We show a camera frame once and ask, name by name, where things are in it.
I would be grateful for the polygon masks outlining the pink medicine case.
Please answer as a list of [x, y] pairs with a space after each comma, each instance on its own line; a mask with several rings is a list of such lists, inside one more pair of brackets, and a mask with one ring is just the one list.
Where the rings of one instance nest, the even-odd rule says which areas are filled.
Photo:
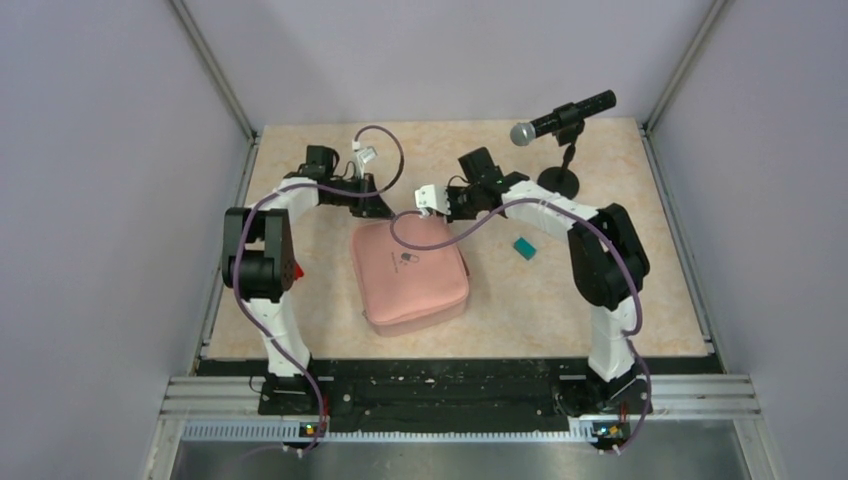
[[409, 249], [392, 237], [390, 222], [381, 220], [353, 231], [350, 252], [363, 316], [377, 334], [409, 334], [466, 310], [470, 272], [457, 245]]

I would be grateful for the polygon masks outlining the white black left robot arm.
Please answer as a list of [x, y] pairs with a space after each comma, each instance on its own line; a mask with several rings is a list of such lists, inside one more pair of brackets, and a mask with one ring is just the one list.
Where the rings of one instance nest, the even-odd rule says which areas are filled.
[[336, 172], [340, 160], [336, 150], [310, 145], [305, 161], [269, 193], [224, 214], [223, 283], [261, 335], [269, 380], [283, 382], [283, 401], [297, 413], [314, 410], [322, 396], [308, 369], [311, 353], [290, 295], [299, 273], [292, 226], [318, 206], [343, 207], [358, 218], [390, 218], [393, 212], [382, 198], [388, 189], [378, 187], [365, 168], [375, 156], [372, 147], [356, 147], [354, 171], [344, 176]]

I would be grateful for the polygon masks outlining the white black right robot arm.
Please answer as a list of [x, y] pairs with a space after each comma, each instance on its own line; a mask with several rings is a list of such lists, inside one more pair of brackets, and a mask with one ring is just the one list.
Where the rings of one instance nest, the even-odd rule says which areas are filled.
[[650, 271], [645, 249], [628, 211], [580, 204], [548, 190], [525, 174], [505, 174], [487, 148], [458, 160], [466, 186], [450, 186], [450, 219], [499, 214], [563, 241], [574, 284], [590, 308], [591, 346], [586, 397], [600, 412], [612, 412], [635, 381], [632, 339], [643, 326], [640, 292]]

